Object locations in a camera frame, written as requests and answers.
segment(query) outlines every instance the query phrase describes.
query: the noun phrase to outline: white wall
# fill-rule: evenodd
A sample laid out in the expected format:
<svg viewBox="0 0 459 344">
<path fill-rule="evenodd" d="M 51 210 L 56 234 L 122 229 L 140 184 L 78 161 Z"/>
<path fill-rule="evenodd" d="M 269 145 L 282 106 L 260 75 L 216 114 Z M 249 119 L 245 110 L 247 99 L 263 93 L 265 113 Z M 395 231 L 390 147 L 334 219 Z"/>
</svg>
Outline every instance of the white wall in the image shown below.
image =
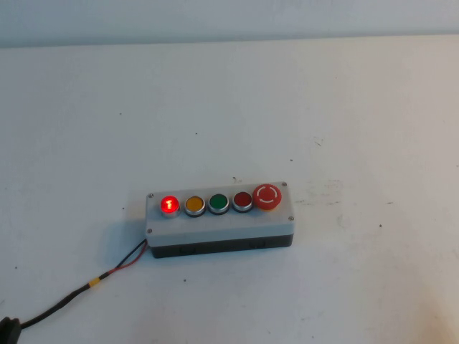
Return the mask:
<svg viewBox="0 0 459 344">
<path fill-rule="evenodd" d="M 0 0 L 0 47 L 459 33 L 459 0 Z"/>
</svg>

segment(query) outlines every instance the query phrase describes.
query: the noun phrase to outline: black cable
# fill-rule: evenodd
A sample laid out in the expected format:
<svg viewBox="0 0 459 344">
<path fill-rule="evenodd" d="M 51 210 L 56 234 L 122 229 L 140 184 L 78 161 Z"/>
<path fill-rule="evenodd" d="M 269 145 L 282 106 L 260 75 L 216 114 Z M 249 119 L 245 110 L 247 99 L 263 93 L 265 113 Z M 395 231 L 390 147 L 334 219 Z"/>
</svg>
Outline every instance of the black cable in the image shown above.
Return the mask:
<svg viewBox="0 0 459 344">
<path fill-rule="evenodd" d="M 135 249 L 133 249 L 131 252 L 128 253 L 128 255 L 126 257 L 123 258 L 123 260 L 120 262 L 120 264 L 118 264 L 116 266 L 116 268 L 119 268 L 121 265 L 123 265 L 123 263 L 129 259 L 129 257 L 135 252 L 138 250 L 138 248 L 140 246 L 142 246 L 143 244 L 146 243 L 146 239 L 142 240 L 142 242 L 136 246 Z M 107 272 L 104 272 L 103 274 L 101 274 L 98 279 L 99 280 L 103 280 L 104 278 L 108 277 L 110 275 L 109 271 Z M 26 322 L 23 322 L 21 324 L 21 329 L 25 329 L 25 328 L 29 328 L 30 326 L 32 325 L 35 325 L 36 323 L 42 321 L 43 319 L 49 317 L 52 313 L 60 310 L 62 307 L 64 307 L 67 303 L 69 303 L 70 301 L 72 301 L 73 299 L 75 299 L 79 294 L 81 294 L 82 292 L 88 290 L 89 288 L 91 288 L 92 285 L 91 285 L 91 282 L 89 283 L 86 283 L 85 285 L 83 285 L 81 288 L 78 288 L 76 290 L 74 290 L 73 292 L 71 292 L 69 295 L 67 295 L 66 297 L 64 297 L 62 300 L 60 300 L 56 305 L 52 306 L 50 309 L 44 311 L 42 314 L 34 317 L 33 319 L 29 320 L 29 321 L 26 321 Z"/>
<path fill-rule="evenodd" d="M 50 309 L 47 311 L 43 312 L 42 314 L 38 315 L 37 317 L 34 317 L 33 319 L 23 322 L 21 324 L 21 329 L 28 328 L 32 325 L 35 325 L 39 321 L 42 321 L 43 319 L 49 317 L 52 313 L 56 312 L 57 310 L 60 310 L 62 307 L 64 307 L 67 303 L 75 299 L 79 294 L 82 292 L 88 290 L 90 288 L 89 283 L 86 283 L 86 285 L 83 285 L 81 288 L 74 290 L 71 292 L 69 295 L 64 297 L 62 300 L 60 300 L 56 305 L 52 306 Z"/>
<path fill-rule="evenodd" d="M 123 260 L 120 262 L 120 264 L 118 264 L 116 267 L 120 267 L 121 265 L 123 265 L 123 263 L 124 263 L 126 260 L 128 260 L 129 257 L 132 256 L 132 254 L 133 254 L 135 251 L 137 251 L 138 248 L 139 248 L 140 246 L 142 246 L 143 244 L 145 244 L 145 243 L 146 243 L 146 239 L 144 239 L 139 245 L 137 245 L 135 249 L 133 249 L 131 252 L 129 252 L 129 254 L 128 254 L 126 257 L 124 257 Z"/>
</svg>

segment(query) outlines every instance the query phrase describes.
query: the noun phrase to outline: green button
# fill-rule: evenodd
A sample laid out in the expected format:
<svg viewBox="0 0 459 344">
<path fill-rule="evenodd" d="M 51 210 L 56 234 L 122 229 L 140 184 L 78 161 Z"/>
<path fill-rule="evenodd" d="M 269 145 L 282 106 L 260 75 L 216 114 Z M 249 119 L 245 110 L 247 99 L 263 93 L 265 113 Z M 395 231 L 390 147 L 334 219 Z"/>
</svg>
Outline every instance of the green button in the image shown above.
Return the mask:
<svg viewBox="0 0 459 344">
<path fill-rule="evenodd" d="M 228 204 L 228 199 L 226 196 L 218 193 L 217 195 L 213 195 L 209 201 L 210 206 L 215 209 L 223 209 Z"/>
</svg>

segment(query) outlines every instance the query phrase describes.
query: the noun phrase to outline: emergency stop button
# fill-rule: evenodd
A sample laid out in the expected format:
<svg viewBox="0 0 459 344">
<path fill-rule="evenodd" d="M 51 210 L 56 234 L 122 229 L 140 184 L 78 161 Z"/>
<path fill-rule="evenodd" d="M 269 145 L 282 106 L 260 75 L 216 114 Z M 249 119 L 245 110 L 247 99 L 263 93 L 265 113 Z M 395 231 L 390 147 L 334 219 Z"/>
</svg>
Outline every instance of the emergency stop button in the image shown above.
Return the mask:
<svg viewBox="0 0 459 344">
<path fill-rule="evenodd" d="M 281 200 L 279 188 L 272 184 L 261 184 L 253 191 L 253 202 L 261 210 L 273 210 Z"/>
</svg>

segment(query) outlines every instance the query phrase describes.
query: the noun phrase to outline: red wire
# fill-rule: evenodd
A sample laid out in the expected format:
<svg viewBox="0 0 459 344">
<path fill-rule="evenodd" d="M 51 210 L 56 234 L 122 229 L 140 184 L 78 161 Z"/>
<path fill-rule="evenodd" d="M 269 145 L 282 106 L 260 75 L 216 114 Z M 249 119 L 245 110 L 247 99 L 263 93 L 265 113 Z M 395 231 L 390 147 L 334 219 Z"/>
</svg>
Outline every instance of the red wire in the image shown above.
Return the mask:
<svg viewBox="0 0 459 344">
<path fill-rule="evenodd" d="M 129 267 L 131 266 L 132 264 L 134 264 L 135 262 L 137 262 L 141 257 L 142 257 L 142 254 L 145 252 L 146 250 L 146 247 L 147 247 L 147 243 L 145 243 L 142 247 L 142 250 L 141 250 L 141 253 L 138 254 L 138 256 L 130 263 L 127 263 L 126 265 L 121 265 L 120 267 L 116 267 L 115 269 L 111 269 L 108 274 L 112 274 L 118 270 L 121 270 L 121 269 L 124 269 L 125 267 Z"/>
</svg>

